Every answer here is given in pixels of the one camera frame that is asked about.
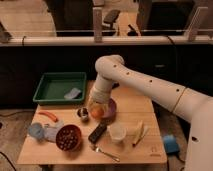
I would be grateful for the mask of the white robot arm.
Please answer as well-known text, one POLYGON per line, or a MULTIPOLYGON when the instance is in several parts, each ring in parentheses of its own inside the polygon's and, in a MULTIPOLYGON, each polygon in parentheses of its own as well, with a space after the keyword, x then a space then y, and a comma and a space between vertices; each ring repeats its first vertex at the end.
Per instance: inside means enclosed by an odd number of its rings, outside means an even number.
POLYGON ((213 97, 185 86, 136 72, 124 66, 120 55, 99 57, 96 80, 89 94, 89 108, 107 108, 115 82, 145 96, 191 124, 185 171, 213 171, 213 97))

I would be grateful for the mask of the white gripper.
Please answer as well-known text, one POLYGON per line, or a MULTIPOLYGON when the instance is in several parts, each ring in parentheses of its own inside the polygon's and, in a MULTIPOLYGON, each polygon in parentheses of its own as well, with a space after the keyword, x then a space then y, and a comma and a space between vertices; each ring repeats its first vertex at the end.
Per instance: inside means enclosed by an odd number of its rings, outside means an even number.
POLYGON ((109 92, 104 92, 93 87, 90 90, 89 100, 87 104, 89 113, 93 107, 102 107, 105 113, 108 109, 109 99, 110 99, 109 92))

